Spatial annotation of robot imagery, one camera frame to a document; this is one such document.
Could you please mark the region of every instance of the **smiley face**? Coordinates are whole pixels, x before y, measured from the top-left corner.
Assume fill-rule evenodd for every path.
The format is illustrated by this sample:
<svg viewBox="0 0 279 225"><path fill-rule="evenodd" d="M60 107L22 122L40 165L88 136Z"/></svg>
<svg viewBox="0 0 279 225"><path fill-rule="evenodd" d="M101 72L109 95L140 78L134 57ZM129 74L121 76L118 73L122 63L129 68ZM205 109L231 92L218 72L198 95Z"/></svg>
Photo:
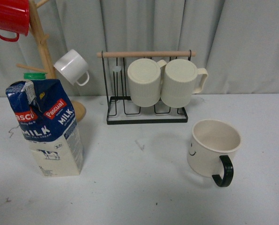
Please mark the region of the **smiley face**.
<svg viewBox="0 0 279 225"><path fill-rule="evenodd" d="M196 154L196 151L195 151L193 154L191 154L190 151L189 151L189 154L190 154L191 156L194 156L194 155Z"/></svg>

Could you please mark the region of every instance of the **white mug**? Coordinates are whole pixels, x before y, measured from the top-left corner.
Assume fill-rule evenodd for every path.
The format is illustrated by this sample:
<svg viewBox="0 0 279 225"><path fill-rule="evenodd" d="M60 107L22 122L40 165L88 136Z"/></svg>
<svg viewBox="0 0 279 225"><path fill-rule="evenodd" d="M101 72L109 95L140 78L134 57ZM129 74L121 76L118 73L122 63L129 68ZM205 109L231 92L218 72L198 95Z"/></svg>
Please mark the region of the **white mug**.
<svg viewBox="0 0 279 225"><path fill-rule="evenodd" d="M70 50L62 56L55 64L54 67L70 82L72 85L77 83L84 86L89 81L89 65L82 58L82 56L74 49ZM86 81L79 83L78 79L85 74L87 75Z"/></svg>
<svg viewBox="0 0 279 225"><path fill-rule="evenodd" d="M201 120L192 127L187 161L198 174L212 177L219 187L228 187L234 173L232 160L240 145L241 136L232 125Z"/></svg>
<svg viewBox="0 0 279 225"><path fill-rule="evenodd" d="M128 67L130 97L134 104L149 107L160 99L161 68L164 60L155 62L150 59L138 59Z"/></svg>
<svg viewBox="0 0 279 225"><path fill-rule="evenodd" d="M199 87L195 88L198 75L202 75L202 78ZM191 94L197 94L203 90L207 77L207 70L196 68L191 61L172 60L165 68L161 100L172 108L184 107L190 102Z"/></svg>

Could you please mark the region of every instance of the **cow illustration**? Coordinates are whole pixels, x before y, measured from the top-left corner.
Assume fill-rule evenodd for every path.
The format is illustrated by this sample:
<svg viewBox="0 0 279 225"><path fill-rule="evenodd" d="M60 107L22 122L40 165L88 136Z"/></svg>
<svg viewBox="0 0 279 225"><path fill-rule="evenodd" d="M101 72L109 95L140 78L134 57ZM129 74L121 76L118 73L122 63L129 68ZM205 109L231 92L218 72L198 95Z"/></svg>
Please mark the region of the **cow illustration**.
<svg viewBox="0 0 279 225"><path fill-rule="evenodd" d="M46 150L41 150L41 149L37 149L37 151L42 152L45 155L45 159L60 160L60 156L58 155L58 152L56 152L56 151L46 151Z"/></svg>

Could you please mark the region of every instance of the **green bottle cap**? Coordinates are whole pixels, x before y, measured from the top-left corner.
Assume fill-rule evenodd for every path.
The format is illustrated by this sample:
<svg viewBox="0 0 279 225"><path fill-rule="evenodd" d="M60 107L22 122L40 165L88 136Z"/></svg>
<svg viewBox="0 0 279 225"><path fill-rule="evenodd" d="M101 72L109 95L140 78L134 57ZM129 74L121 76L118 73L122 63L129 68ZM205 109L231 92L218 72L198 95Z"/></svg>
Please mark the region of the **green bottle cap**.
<svg viewBox="0 0 279 225"><path fill-rule="evenodd" d="M24 73L23 78L27 80L44 80L45 73Z"/></svg>

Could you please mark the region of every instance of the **red mug handle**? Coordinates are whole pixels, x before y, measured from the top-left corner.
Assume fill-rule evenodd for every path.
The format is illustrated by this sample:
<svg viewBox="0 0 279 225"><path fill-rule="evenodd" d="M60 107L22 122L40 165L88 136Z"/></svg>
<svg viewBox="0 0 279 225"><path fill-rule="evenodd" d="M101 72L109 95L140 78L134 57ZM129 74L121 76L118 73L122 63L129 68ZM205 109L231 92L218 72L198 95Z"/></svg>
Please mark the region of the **red mug handle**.
<svg viewBox="0 0 279 225"><path fill-rule="evenodd" d="M17 41L19 38L19 33L16 33L16 37L15 38L7 38L7 37L3 37L1 34L0 34L0 39L4 40L4 41L10 41L10 42L15 42Z"/></svg>

